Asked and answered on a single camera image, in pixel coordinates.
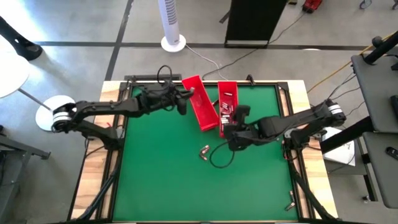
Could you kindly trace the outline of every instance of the concrete floor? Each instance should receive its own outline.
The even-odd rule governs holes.
[[[92,42],[116,41],[129,2],[1,1],[0,15],[15,29],[30,40],[52,45],[45,46],[45,53],[30,62],[30,77],[23,88],[41,100],[57,94],[69,95],[77,101],[98,100],[114,48],[89,46],[95,45]],[[299,16],[302,2],[285,8],[273,38]],[[304,15],[274,44],[363,46],[369,45],[375,35],[396,31],[398,11],[391,10],[392,0],[374,1],[366,10],[358,9],[360,2],[324,1],[314,14]],[[230,0],[177,0],[180,30],[188,43],[223,43],[227,23],[218,21],[228,11],[229,4]],[[121,37],[123,42],[159,43],[162,36],[157,0],[135,0]],[[88,47],[66,47],[60,42],[90,43]],[[0,50],[12,50],[1,37]],[[250,51],[195,50],[220,65]],[[258,50],[221,73],[231,80],[243,79],[249,73],[259,80],[302,79],[310,88],[357,53],[349,50]],[[125,75],[154,74],[163,64],[170,65],[174,73],[181,73],[183,77],[215,69],[212,63],[187,49],[168,54],[156,47],[121,47],[117,56],[112,80],[122,80]],[[346,68],[313,90],[310,102],[321,102],[350,73],[351,69]],[[208,78],[219,79],[216,73]],[[356,80],[350,81],[336,95],[357,86]],[[337,100],[345,112],[362,101],[360,91]],[[0,124],[5,125],[11,138],[52,152],[47,161],[38,158],[30,161],[16,200],[13,222],[49,223],[66,219],[83,159],[83,138],[78,133],[41,131],[34,120],[38,106],[20,93],[0,99],[0,105]],[[362,106],[348,117],[346,126],[367,115],[366,107]],[[373,223],[394,223],[398,219],[398,210],[387,209],[382,202],[362,203],[361,197],[366,195],[362,178],[331,175],[330,182],[340,218]]]

